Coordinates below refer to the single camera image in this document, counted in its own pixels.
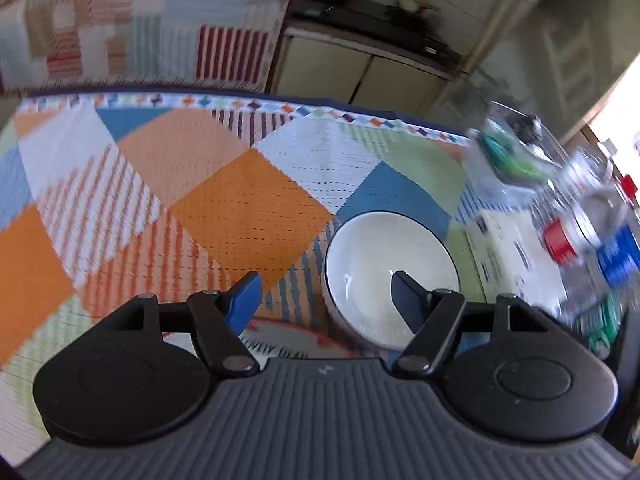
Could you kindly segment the colourful patchwork tablecloth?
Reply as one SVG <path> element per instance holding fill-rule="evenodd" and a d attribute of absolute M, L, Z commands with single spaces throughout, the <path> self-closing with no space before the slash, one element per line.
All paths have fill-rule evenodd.
<path fill-rule="evenodd" d="M 40 366 L 140 292 L 180 301 L 248 271 L 258 315 L 328 349 L 320 275 L 331 237 L 374 210 L 446 245 L 484 296 L 463 226 L 485 208 L 442 126 L 299 102 L 111 93 L 1 104 L 1 454 L 46 442 Z"/>

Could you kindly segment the water bottle green label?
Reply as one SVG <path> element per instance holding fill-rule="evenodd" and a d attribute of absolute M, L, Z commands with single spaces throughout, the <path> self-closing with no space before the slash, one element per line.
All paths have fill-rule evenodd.
<path fill-rule="evenodd" d="M 593 354 L 605 360 L 611 354 L 624 313 L 620 292 L 610 292 L 600 304 L 575 318 L 573 330 L 582 337 Z"/>

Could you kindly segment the pink bunny carrot plate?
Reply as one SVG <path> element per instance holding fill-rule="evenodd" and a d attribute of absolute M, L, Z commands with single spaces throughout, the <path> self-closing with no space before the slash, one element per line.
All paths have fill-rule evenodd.
<path fill-rule="evenodd" d="M 238 335 L 261 367 L 269 359 L 351 359 L 344 344 L 302 326 L 253 318 Z"/>

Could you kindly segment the white tissue pack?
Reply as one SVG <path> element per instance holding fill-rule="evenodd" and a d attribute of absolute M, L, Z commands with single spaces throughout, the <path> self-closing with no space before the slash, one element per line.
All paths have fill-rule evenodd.
<path fill-rule="evenodd" d="M 465 234 L 485 297 L 521 298 L 556 318 L 566 299 L 560 267 L 542 247 L 527 211 L 482 209 Z"/>

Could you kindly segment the black gas stove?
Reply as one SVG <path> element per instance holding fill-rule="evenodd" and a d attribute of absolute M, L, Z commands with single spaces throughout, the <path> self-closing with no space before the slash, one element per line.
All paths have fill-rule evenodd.
<path fill-rule="evenodd" d="M 371 0 L 347 0 L 342 4 L 296 0 L 292 18 L 352 32 L 448 68 L 461 60 L 461 55 L 439 37 L 426 18 L 399 6 L 386 6 Z"/>

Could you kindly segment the white plastic basket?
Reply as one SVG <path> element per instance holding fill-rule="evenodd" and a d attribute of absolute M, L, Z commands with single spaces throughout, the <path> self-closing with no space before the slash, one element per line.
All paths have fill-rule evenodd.
<path fill-rule="evenodd" d="M 485 207 L 526 208 L 568 156 L 535 114 L 492 101 L 468 131 L 463 168 Z"/>

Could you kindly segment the striped patchwork counter cloth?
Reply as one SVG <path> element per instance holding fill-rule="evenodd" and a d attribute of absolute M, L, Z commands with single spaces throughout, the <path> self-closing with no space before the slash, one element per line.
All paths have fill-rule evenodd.
<path fill-rule="evenodd" d="M 264 92 L 291 0 L 8 0 L 1 90 Z"/>

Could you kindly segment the white ribbed bowl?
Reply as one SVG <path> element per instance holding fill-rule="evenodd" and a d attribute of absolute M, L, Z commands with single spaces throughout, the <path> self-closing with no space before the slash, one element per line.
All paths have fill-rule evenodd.
<path fill-rule="evenodd" d="M 321 274 L 322 296 L 333 321 L 365 346 L 405 349 L 413 331 L 392 299 L 392 278 L 399 271 L 427 290 L 460 290 L 454 259 L 416 220 L 370 211 L 343 223 L 326 248 Z"/>

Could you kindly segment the cream lower cabinet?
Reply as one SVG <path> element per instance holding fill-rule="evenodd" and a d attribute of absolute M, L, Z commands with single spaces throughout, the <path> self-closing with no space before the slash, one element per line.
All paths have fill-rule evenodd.
<path fill-rule="evenodd" d="M 270 92 L 422 118 L 450 75 L 384 42 L 295 22 L 282 36 Z"/>

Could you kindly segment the water bottle blue label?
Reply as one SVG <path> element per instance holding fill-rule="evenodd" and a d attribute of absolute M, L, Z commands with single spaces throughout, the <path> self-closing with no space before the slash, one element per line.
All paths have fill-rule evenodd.
<path fill-rule="evenodd" d="M 598 188 L 576 207 L 578 226 L 587 237 L 579 262 L 565 273 L 565 311 L 578 315 L 639 272 L 638 186 L 631 176 Z"/>

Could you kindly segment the water bottle red label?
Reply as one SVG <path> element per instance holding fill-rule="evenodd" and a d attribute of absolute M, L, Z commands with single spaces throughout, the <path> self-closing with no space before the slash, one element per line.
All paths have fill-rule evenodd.
<path fill-rule="evenodd" d="M 591 248 L 589 235 L 578 226 L 576 208 L 600 183 L 592 163 L 584 156 L 575 156 L 544 181 L 529 205 L 542 247 L 559 268 L 564 292 L 558 304 L 565 304 L 574 295 L 575 271 Z"/>

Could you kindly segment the small pot on stove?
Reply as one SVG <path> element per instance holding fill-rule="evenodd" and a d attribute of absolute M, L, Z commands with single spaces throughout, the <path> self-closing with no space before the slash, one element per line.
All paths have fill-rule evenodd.
<path fill-rule="evenodd" d="M 432 0 L 396 0 L 396 6 L 412 14 L 434 14 L 439 11 L 439 6 Z"/>

